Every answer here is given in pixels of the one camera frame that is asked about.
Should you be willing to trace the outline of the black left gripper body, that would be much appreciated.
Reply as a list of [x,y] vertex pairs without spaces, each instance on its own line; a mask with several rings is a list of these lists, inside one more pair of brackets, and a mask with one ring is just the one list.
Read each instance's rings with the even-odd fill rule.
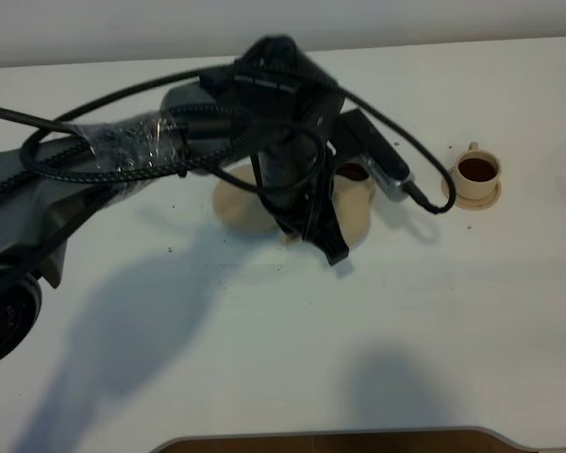
[[259,198],[275,218],[277,214],[304,217],[314,196],[332,196],[330,126],[262,126],[258,129],[258,156],[252,159]]

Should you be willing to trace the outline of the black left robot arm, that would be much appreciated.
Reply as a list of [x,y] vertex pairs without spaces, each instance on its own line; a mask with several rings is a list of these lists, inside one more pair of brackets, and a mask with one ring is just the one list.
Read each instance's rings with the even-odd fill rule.
[[281,35],[54,120],[0,108],[0,119],[33,128],[0,153],[0,360],[33,328],[40,281],[60,284],[68,239],[162,177],[216,176],[330,264],[345,259],[327,147],[343,102],[336,81]]

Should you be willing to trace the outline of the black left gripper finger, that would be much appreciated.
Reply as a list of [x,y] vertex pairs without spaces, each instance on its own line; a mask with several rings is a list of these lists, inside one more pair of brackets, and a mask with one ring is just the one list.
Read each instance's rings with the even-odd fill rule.
[[304,217],[297,214],[277,214],[275,221],[289,240],[304,240]]
[[345,260],[349,247],[341,234],[340,224],[329,198],[314,196],[308,203],[306,241],[316,246],[330,266]]

